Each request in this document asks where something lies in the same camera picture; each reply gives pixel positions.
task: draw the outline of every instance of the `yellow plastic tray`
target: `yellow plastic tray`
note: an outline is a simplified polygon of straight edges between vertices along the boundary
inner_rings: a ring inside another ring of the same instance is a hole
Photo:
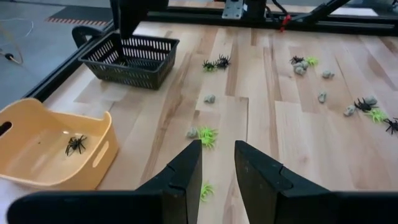
[[[95,189],[119,148],[108,112],[102,120],[56,113],[28,98],[4,108],[0,125],[0,133],[7,130],[0,136],[0,177],[38,189]],[[86,149],[67,156],[69,139],[82,134]]]

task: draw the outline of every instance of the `gray rock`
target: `gray rock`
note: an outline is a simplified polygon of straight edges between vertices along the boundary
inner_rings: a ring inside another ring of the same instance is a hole
[[[322,73],[323,78],[333,78],[335,74],[329,70],[326,70]]]
[[[355,106],[354,105],[349,105],[346,109],[346,111],[344,111],[344,115],[345,116],[351,116],[353,115],[355,112]]]
[[[318,95],[319,103],[324,103],[326,101],[326,91],[322,91]]]
[[[365,98],[365,103],[375,105],[377,103],[377,99],[374,96],[368,96]]]
[[[306,62],[306,61],[302,61],[301,64],[303,65],[302,67],[303,67],[305,70],[308,68],[308,66],[310,66],[310,65],[308,64],[308,62]]]
[[[305,69],[303,67],[297,67],[294,69],[294,73],[296,73],[297,75],[304,75]]]
[[[302,67],[303,68],[303,62],[299,62],[299,63],[295,63],[293,64],[293,68],[296,69],[298,67]]]
[[[191,127],[187,133],[188,138],[196,138],[198,136],[198,130],[194,127]]]
[[[205,103],[214,103],[216,101],[216,96],[213,94],[205,96]]]

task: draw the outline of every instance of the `plastic spider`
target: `plastic spider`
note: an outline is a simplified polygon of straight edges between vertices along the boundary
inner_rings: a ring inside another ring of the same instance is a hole
[[[224,56],[224,55],[219,55],[218,56],[218,60],[217,60],[217,68],[222,68],[222,69],[226,69],[228,68],[230,64],[231,59],[229,58],[229,56]]]
[[[318,59],[316,57],[307,57],[305,61],[311,66],[318,65]]]
[[[384,122],[389,124],[390,126],[386,129],[386,131],[391,129],[391,134],[394,133],[394,131],[398,131],[398,121],[397,118],[394,118],[394,121],[391,121],[390,119],[384,119]]]
[[[199,128],[198,135],[199,135],[199,138],[208,138],[208,137],[213,138],[217,135],[217,130],[207,128],[207,127],[202,127],[202,128]]]
[[[209,194],[214,194],[213,186],[210,185],[209,183],[204,184],[203,187],[200,190],[200,200],[202,202],[207,202],[207,195]]]
[[[372,110],[373,108],[377,108],[377,106],[373,106],[373,105],[369,105],[365,102],[365,99],[362,98],[363,102],[361,102],[361,100],[358,98],[358,104],[356,104],[356,102],[354,102],[354,105],[356,108],[360,109],[363,112],[368,112],[370,110]]]
[[[372,116],[374,123],[381,122],[387,118],[387,115],[380,109],[372,109],[365,114]]]
[[[211,137],[205,137],[205,138],[201,138],[201,144],[204,145],[207,148],[212,149],[214,147],[214,142],[216,141],[216,139],[211,138]]]
[[[298,56],[294,56],[292,59],[290,59],[290,63],[292,65],[294,65],[296,63],[299,63],[299,62],[302,62],[302,61],[304,61],[304,58],[301,58],[301,57],[298,57]]]
[[[86,140],[86,138],[87,137],[84,135],[80,136],[80,138],[76,138],[76,137],[70,138],[69,142],[68,142],[67,150],[65,151],[67,156],[69,156],[70,149],[72,149],[72,152],[73,152],[79,148],[79,153],[81,154],[81,147],[83,147],[83,149],[86,149],[86,147],[83,145],[83,141]]]
[[[205,60],[202,66],[205,72],[214,72],[217,70],[217,64],[214,62],[209,62],[208,60]]]

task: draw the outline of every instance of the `wooden table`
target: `wooden table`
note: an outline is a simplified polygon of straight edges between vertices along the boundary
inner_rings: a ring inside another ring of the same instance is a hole
[[[159,91],[99,81],[82,65],[45,102],[57,111],[112,114],[120,152],[100,190],[136,189],[189,144],[185,134],[198,125],[220,133],[215,149],[203,151],[203,182],[214,185],[215,195],[200,204],[199,223],[248,223],[234,171],[238,139],[331,190],[398,189],[397,135],[363,113],[343,116],[368,95],[398,116],[396,38],[148,22],[136,33],[180,39]],[[231,56],[229,69],[203,73],[202,61],[219,54]],[[294,75],[294,55],[320,63]],[[324,70],[336,76],[325,80]],[[323,105],[322,90],[328,93]],[[216,95],[215,104],[203,103],[208,94]],[[0,214],[32,191],[0,180]]]

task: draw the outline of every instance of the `wire basket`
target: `wire basket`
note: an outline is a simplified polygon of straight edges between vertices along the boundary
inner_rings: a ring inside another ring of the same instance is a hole
[[[180,41],[112,32],[79,58],[101,79],[158,90],[175,62]]]

